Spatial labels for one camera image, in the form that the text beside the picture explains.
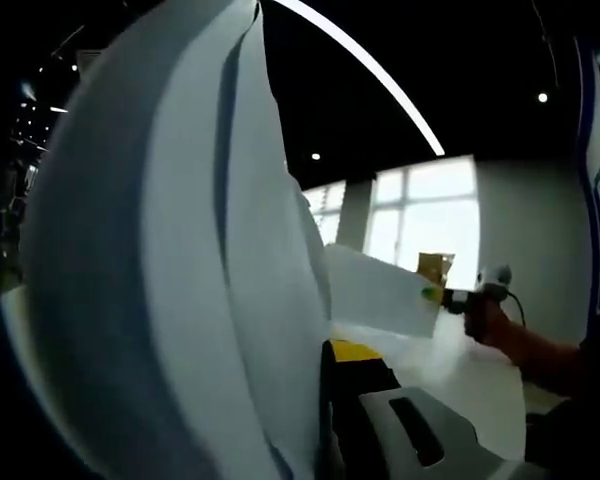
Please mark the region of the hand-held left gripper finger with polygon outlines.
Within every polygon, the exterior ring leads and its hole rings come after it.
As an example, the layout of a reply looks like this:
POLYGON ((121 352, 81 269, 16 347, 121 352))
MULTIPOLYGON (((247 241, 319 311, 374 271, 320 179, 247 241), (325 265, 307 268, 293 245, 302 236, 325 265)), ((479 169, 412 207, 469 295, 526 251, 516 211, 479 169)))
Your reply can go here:
POLYGON ((522 460, 507 460, 478 441, 471 422, 354 345, 325 342, 321 392, 345 479, 545 479, 522 460))

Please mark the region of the person's right hand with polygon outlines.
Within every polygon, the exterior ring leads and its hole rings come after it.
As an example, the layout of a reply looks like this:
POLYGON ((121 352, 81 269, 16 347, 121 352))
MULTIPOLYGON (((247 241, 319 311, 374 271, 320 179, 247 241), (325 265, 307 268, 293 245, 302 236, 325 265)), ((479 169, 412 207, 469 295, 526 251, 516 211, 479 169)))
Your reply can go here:
POLYGON ((468 303, 464 313, 464 332, 477 343, 500 349, 509 327, 509 318, 495 300, 476 296, 468 303))

